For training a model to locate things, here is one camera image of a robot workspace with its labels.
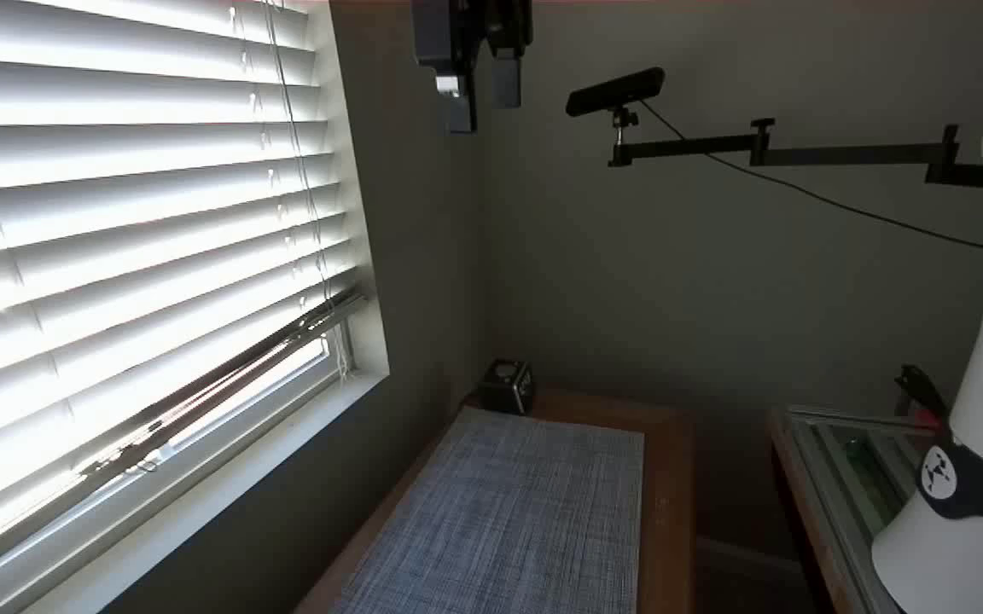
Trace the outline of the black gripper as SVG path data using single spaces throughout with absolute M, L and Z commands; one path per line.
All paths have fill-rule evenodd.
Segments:
M 531 0 L 412 0 L 416 57 L 435 69 L 436 112 L 448 132 L 473 132 L 471 63 L 493 48 L 493 96 L 523 106 L 523 55 L 531 44 Z

